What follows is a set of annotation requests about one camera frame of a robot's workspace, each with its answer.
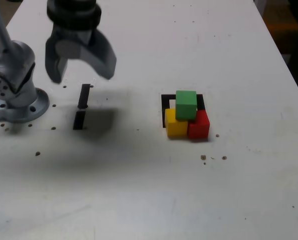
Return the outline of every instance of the table surface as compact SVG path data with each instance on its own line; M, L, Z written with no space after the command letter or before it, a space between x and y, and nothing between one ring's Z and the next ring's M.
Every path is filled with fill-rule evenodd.
M298 240L298 87L253 1L98 3L110 81L78 60L50 81L45 0L7 27L56 107L0 126L0 240ZM73 131L82 83L95 87ZM208 142L162 128L161 94L183 89L204 96Z

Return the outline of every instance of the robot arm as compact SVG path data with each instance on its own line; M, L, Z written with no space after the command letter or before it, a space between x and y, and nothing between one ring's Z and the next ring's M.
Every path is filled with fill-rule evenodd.
M101 9L96 0L48 0L54 22L46 42L45 67L54 83L61 83L68 59L81 59L102 77L114 75L116 57L96 28ZM48 95L32 82L34 53L23 42L11 41L0 17L0 121L25 123L48 109Z
M116 57L96 29L101 18L96 0L48 0L47 14L54 24L46 42L45 68L53 82L61 82L68 59L81 59L100 76L113 77Z

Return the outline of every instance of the stacked blocks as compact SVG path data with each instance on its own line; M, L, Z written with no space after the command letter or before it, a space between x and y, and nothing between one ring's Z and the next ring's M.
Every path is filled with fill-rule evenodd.
M188 136L190 139L206 139L210 122L204 108L198 109L195 91L177 91L176 108L165 109L165 127L168 137Z
M165 109L165 129L168 137L181 137L187 134L188 121L178 121L175 118L175 109Z
M176 119L194 120L197 113L197 92L177 91L176 98Z
M210 122L205 110L198 110L195 121L188 126L188 138L206 139L209 135Z

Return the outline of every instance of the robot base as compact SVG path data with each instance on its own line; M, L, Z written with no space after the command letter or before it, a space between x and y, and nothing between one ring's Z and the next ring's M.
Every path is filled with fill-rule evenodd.
M36 100L32 104L21 108L8 108L7 103L0 100L0 122L26 123L43 115L49 107L49 97L41 89L36 88L36 92Z

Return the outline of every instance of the green cube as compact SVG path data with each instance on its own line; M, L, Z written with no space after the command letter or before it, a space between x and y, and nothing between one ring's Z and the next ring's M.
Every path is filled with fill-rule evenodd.
M194 120L197 114L197 92L177 91L175 104L175 118L177 120Z

